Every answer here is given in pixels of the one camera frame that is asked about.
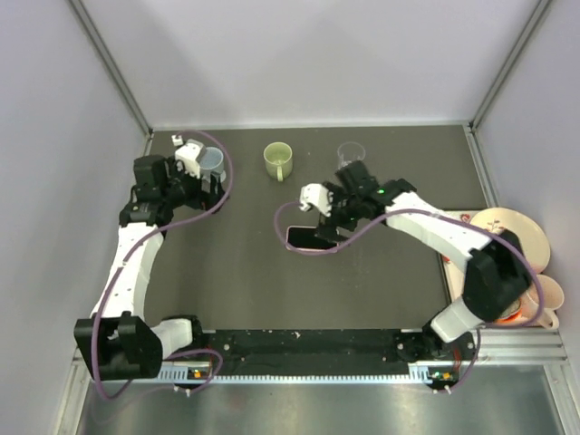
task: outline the cable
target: cable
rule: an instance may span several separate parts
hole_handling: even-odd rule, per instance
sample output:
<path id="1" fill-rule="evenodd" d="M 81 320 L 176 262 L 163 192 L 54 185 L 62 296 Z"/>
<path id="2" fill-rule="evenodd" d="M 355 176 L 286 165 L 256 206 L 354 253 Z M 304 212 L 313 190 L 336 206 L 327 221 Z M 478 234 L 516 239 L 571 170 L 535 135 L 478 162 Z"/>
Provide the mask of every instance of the cable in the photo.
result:
<path id="1" fill-rule="evenodd" d="M 204 131 L 184 130 L 178 134 L 181 134 L 181 135 L 183 135 L 183 134 L 201 135 L 201 136 L 211 140 L 212 142 L 214 142 L 217 145 L 217 147 L 222 150 L 222 152 L 224 153 L 224 156 L 226 156 L 227 166 L 229 169 L 229 183 L 227 184 L 226 192 L 224 193 L 224 196 L 217 202 L 217 204 L 214 207 L 210 208 L 209 210 L 205 211 L 204 213 L 197 215 L 195 217 L 190 217 L 189 219 L 184 219 L 184 220 L 180 220 L 178 222 L 173 222 L 173 223 L 167 224 L 163 227 L 158 227 L 158 228 L 152 230 L 151 232 L 149 232 L 148 234 L 146 234 L 145 236 L 143 236 L 141 239 L 139 239 L 135 243 L 135 245 L 132 246 L 132 248 L 129 250 L 129 252 L 127 252 L 127 255 L 122 259 L 123 265 L 127 264 L 127 262 L 133 256 L 133 254 L 150 237 L 153 237 L 156 234 L 159 234 L 163 231 L 168 231 L 170 229 L 184 227 L 186 225 L 193 224 L 194 222 L 198 222 L 203 218 L 207 218 L 207 217 L 211 216 L 212 213 L 214 213 L 216 210 L 219 210 L 219 208 L 224 205 L 224 203 L 226 202 L 226 200 L 229 197 L 229 194 L 232 190 L 232 186 L 234 185 L 234 164 L 232 163 L 232 159 L 230 158 L 226 147 L 219 140 L 214 138 L 211 134 L 206 133 Z M 106 306 L 107 302 L 109 301 L 109 297 L 111 296 L 112 290 L 113 290 L 115 284 L 117 283 L 117 280 L 119 279 L 119 276 L 121 275 L 122 270 L 123 270 L 123 266 L 119 266 L 117 268 L 117 270 L 115 271 L 115 273 L 113 274 L 113 276 L 111 277 L 111 281 L 109 281 L 109 283 L 105 287 L 105 291 L 103 292 L 101 303 L 99 304 L 99 308 L 97 309 L 97 314 L 94 317 L 94 323 L 92 324 L 92 336 L 91 336 L 92 378 L 94 379 L 94 384 L 95 384 L 95 388 L 96 388 L 97 392 L 99 393 L 101 398 L 105 401 L 111 401 L 111 400 L 117 399 L 119 396 L 121 396 L 121 394 L 131 384 L 131 381 L 127 381 L 113 395 L 110 396 L 109 394 L 107 394 L 107 392 L 104 390 L 104 388 L 102 386 L 101 374 L 99 373 L 99 358 L 97 356 L 98 350 L 99 350 L 99 348 L 98 348 L 98 346 L 99 346 L 98 335 L 99 335 L 99 327 L 101 326 L 102 312 L 104 311 L 105 306 Z"/>
<path id="2" fill-rule="evenodd" d="M 473 370 L 473 366 L 475 365 L 475 361 L 477 361 L 479 358 L 479 350 L 481 349 L 481 331 L 480 331 L 480 328 L 475 330 L 475 334 L 478 338 L 478 343 L 475 345 L 475 351 L 473 352 L 473 358 L 471 358 L 471 361 L 469 362 L 468 368 L 465 369 L 463 376 L 459 377 L 459 380 L 455 383 L 455 385 L 453 385 L 452 387 L 449 387 L 450 392 L 456 391 L 458 389 L 458 387 L 460 387 L 461 385 L 463 385 L 463 383 L 465 383 L 466 379 L 468 379 L 469 375 L 471 374 L 471 371 Z"/>
<path id="3" fill-rule="evenodd" d="M 218 376 L 219 372 L 221 371 L 221 368 L 224 364 L 224 358 L 221 355 L 221 353 L 214 351 L 213 349 L 196 349 L 193 351 L 187 351 L 187 352 L 182 352 L 182 353 L 174 353 L 172 354 L 168 360 L 174 360 L 176 358 L 180 358 L 180 357 L 184 357 L 184 356 L 193 356 L 193 355 L 201 355 L 201 354 L 210 354 L 210 355 L 214 355 L 217 356 L 217 367 L 215 369 L 212 369 L 211 374 L 208 376 L 208 378 L 201 384 L 192 384 L 192 385 L 196 385 L 197 387 L 195 389 L 190 390 L 189 394 L 195 394 L 197 392 L 200 392 L 204 389 L 206 389 L 209 386 L 209 383 L 211 381 L 213 381 L 213 379 Z M 139 394 L 137 397 L 135 397 L 134 399 L 127 401 L 126 403 L 123 403 L 121 405 L 121 407 L 114 412 L 112 415 L 110 415 L 107 419 L 105 420 L 99 420 L 96 416 L 96 411 L 94 409 L 94 404 L 96 402 L 95 399 L 92 400 L 92 406 L 91 406 L 91 413 L 92 413 L 92 419 L 95 421 L 95 423 L 97 423 L 99 426 L 103 426 L 105 424 L 109 424 L 111 421 L 113 421 L 115 418 L 117 418 L 117 416 L 119 414 L 121 414 L 122 412 L 124 412 L 127 408 L 129 408 L 131 405 L 134 405 L 135 403 L 137 403 L 138 401 L 140 401 L 141 399 L 143 399 L 145 396 L 149 396 L 150 394 L 154 393 L 154 392 L 162 392 L 162 391 L 168 391 L 168 390 L 175 390 L 176 387 L 171 386 L 171 385 L 163 385 L 161 387 L 156 387 L 156 388 L 151 388 L 148 389 L 144 392 L 142 392 L 141 394 Z"/>
<path id="4" fill-rule="evenodd" d="M 278 223 L 279 218 L 280 218 L 280 214 L 282 213 L 283 210 L 285 210 L 286 208 L 292 207 L 292 206 L 297 206 L 298 204 L 300 204 L 300 203 L 297 201 L 293 201 L 293 202 L 288 202 L 288 203 L 280 206 L 280 208 L 274 214 L 274 230 L 276 232 L 276 235 L 278 236 L 278 239 L 282 242 L 283 245 L 285 245 L 291 251 L 297 252 L 298 254 L 301 254 L 303 256 L 325 256 L 325 255 L 337 253 L 337 252 L 345 249 L 346 247 L 348 247 L 352 243 L 354 243 L 354 241 L 356 241 L 360 237 L 362 237 L 371 228 L 382 223 L 385 219 L 391 218 L 393 216 L 403 215 L 403 214 L 417 214 L 417 215 L 429 216 L 431 218 L 436 218 L 436 219 L 442 220 L 444 222 L 448 222 L 448 223 L 455 225 L 457 227 L 464 227 L 464 228 L 469 229 L 471 231 L 475 231 L 476 233 L 480 233 L 484 236 L 490 237 L 493 240 L 497 241 L 500 245 L 502 245 L 503 247 L 508 249 L 517 258 L 517 260 L 524 266 L 526 271 L 531 276 L 532 281 L 534 282 L 534 285 L 536 286 L 536 291 L 537 291 L 537 311 L 531 319 L 529 319 L 525 322 L 522 322 L 520 324 L 503 324 L 503 325 L 488 324 L 487 327 L 494 328 L 494 329 L 514 329 L 514 328 L 529 326 L 531 324 L 534 324 L 539 319 L 539 317 L 542 315 L 542 313 L 544 312 L 544 290 L 543 290 L 542 285 L 540 284 L 539 280 L 537 279 L 537 275 L 534 272 L 534 269 L 532 269 L 532 266 L 527 262 L 526 258 L 514 246 L 509 244 L 506 240 L 504 240 L 503 238 L 501 238 L 497 234 L 490 233 L 483 228 L 475 227 L 474 225 L 471 225 L 467 222 L 455 220 L 451 217 L 446 217 L 446 216 L 442 216 L 442 215 L 433 215 L 428 211 L 421 210 L 418 208 L 404 208 L 401 210 L 387 212 L 384 215 L 381 215 L 381 216 L 373 219 L 371 222 L 369 222 L 367 225 L 365 225 L 362 229 L 357 231 L 352 237 L 350 237 L 348 240 L 346 240 L 345 242 L 343 242 L 342 244 L 340 244 L 336 247 L 327 249 L 325 251 L 308 252 L 308 251 L 302 251 L 301 249 L 298 249 L 295 246 L 288 244 L 284 239 L 284 234 L 283 234 L 282 230 L 280 229 L 280 225 Z M 481 331 L 479 330 L 479 328 L 476 329 L 476 335 L 478 338 L 478 343 L 476 345 L 475 352 L 473 353 L 473 358 L 469 362 L 469 366 L 468 366 L 467 370 L 463 373 L 463 376 L 461 376 L 459 378 L 459 380 L 457 381 L 457 383 L 455 385 L 453 385 L 453 387 L 449 388 L 449 393 L 454 392 L 460 385 L 462 385 L 465 382 L 465 380 L 468 378 L 468 376 L 471 374 L 471 371 L 473 370 L 473 366 L 475 365 L 475 361 L 479 357 L 479 349 L 481 348 Z"/>
<path id="5" fill-rule="evenodd" d="M 459 374 L 460 367 L 461 367 L 461 353 L 459 352 L 459 346 L 453 346 L 453 371 Z"/>

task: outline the mug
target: mug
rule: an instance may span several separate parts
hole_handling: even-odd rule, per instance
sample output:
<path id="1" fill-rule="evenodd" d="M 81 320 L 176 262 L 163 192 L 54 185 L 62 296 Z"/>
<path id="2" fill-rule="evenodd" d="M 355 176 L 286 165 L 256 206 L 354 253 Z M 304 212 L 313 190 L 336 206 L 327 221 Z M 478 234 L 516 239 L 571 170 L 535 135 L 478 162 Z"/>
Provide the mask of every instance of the mug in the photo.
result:
<path id="1" fill-rule="evenodd" d="M 560 326 L 560 321 L 554 310 L 557 310 L 564 303 L 564 291 L 562 287 L 552 278 L 546 275 L 538 275 L 537 279 L 544 290 L 544 312 L 540 315 L 537 323 L 547 330 L 555 330 Z M 537 311 L 538 300 L 536 286 L 532 286 L 522 295 L 522 315 L 531 319 Z"/>
<path id="2" fill-rule="evenodd" d="M 282 182 L 292 172 L 292 148 L 283 142 L 274 142 L 264 149 L 266 172 L 273 179 Z"/>

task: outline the white cup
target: white cup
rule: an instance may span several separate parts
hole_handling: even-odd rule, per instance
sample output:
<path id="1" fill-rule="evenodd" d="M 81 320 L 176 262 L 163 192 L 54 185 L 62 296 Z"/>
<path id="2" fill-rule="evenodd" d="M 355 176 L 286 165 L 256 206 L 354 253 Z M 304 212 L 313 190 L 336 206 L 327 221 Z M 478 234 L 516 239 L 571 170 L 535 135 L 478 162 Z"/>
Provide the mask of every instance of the white cup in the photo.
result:
<path id="1" fill-rule="evenodd" d="M 224 171 L 224 153 L 219 148 L 206 147 L 205 153 L 199 161 L 201 178 L 205 181 L 211 181 L 212 173 L 219 175 L 219 180 L 224 182 L 226 172 Z"/>
<path id="2" fill-rule="evenodd" d="M 564 291 L 562 287 L 552 278 L 546 275 L 538 275 L 538 281 L 542 285 L 544 291 L 544 312 L 540 315 L 537 323 L 548 329 L 558 329 L 560 321 L 554 310 L 557 310 L 564 303 Z M 537 312 L 538 299 L 536 286 L 532 284 L 531 287 L 522 295 L 522 315 L 531 319 Z"/>

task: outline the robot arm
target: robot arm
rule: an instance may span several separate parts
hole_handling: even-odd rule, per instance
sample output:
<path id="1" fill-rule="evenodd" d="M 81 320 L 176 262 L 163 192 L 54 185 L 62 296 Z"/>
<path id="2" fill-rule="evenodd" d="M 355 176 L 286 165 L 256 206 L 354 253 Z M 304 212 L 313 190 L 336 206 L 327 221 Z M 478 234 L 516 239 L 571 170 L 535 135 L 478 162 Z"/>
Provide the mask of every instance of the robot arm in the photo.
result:
<path id="1" fill-rule="evenodd" d="M 171 222 L 175 208 L 208 209 L 224 195 L 219 174 L 210 174 L 210 182 L 202 183 L 199 162 L 204 146 L 193 140 L 184 144 L 179 137 L 174 138 L 174 145 L 177 149 L 170 158 L 146 156 L 134 162 L 136 184 L 120 213 L 119 243 L 107 285 L 120 266 L 122 273 L 105 305 L 98 337 L 99 373 L 105 381 L 155 377 L 165 358 L 192 344 L 201 333 L 195 316 L 164 319 L 153 328 L 143 321 L 145 294 L 163 233 L 146 239 L 129 261 L 123 262 L 135 243 Z M 90 318 L 79 319 L 74 328 L 74 338 L 91 373 L 92 326 L 103 297 L 104 292 Z"/>
<path id="2" fill-rule="evenodd" d="M 446 216 L 421 199 L 404 179 L 380 185 L 360 161 L 336 172 L 342 186 L 325 182 L 302 188 L 300 208 L 320 212 L 317 236 L 334 242 L 345 240 L 336 229 L 353 231 L 361 218 L 377 218 L 406 208 Z M 530 286 L 526 269 L 504 246 L 491 237 L 469 231 L 431 216 L 401 214 L 385 225 L 403 231 L 448 257 L 465 275 L 463 295 L 436 314 L 423 328 L 437 341 L 451 343 L 484 322 L 496 321 Z M 517 236 L 500 235 L 521 252 Z"/>

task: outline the smartphone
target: smartphone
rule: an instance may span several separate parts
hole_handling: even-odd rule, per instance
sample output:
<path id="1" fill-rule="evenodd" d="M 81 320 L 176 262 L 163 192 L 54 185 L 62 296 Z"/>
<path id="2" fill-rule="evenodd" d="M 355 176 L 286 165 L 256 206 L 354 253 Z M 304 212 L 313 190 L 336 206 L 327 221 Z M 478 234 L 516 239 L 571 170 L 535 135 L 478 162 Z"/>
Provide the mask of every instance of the smartphone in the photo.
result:
<path id="1" fill-rule="evenodd" d="M 315 227 L 288 227 L 286 243 L 304 251 L 325 251 L 338 244 L 316 236 Z"/>

